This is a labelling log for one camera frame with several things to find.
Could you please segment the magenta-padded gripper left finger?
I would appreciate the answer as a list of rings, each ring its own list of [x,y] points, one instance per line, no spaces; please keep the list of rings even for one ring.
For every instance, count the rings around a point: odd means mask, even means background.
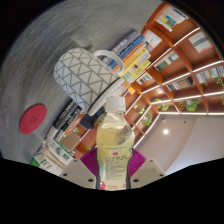
[[[99,166],[97,162],[97,148],[91,149],[80,159],[72,159],[62,171],[60,177],[84,188],[98,189]]]

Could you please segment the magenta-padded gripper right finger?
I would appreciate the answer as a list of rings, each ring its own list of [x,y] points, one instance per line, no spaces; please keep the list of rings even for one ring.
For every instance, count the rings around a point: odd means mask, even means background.
[[[146,159],[133,149],[128,164],[128,188],[136,189],[165,177],[166,174],[155,159]]]

